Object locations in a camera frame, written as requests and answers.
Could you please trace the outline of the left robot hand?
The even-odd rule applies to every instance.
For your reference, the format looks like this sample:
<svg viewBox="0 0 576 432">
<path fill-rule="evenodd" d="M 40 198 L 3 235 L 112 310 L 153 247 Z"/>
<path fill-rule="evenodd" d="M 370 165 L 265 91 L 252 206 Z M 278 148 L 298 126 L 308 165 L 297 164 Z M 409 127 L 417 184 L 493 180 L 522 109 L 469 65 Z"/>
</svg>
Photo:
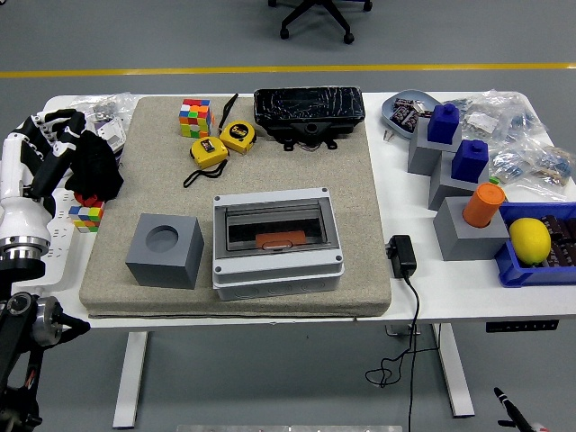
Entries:
<svg viewBox="0 0 576 432">
<path fill-rule="evenodd" d="M 85 116 L 74 109 L 38 112 L 4 140 L 1 158 L 1 253 L 41 257 L 50 247 L 52 193 L 72 165 Z"/>
</svg>

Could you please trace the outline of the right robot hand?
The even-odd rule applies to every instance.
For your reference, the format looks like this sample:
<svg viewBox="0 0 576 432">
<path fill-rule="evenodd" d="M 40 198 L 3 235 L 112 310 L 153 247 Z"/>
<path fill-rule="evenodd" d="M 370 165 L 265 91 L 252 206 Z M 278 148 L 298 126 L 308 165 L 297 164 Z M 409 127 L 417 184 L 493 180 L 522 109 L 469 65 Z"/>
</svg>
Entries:
<svg viewBox="0 0 576 432">
<path fill-rule="evenodd" d="M 530 423 L 520 412 L 519 408 L 509 400 L 508 396 L 499 387 L 494 387 L 493 391 L 508 414 L 508 419 L 500 419 L 497 421 L 499 426 L 503 428 L 515 428 L 522 432 L 550 431 L 548 427 L 539 423 Z"/>
</svg>

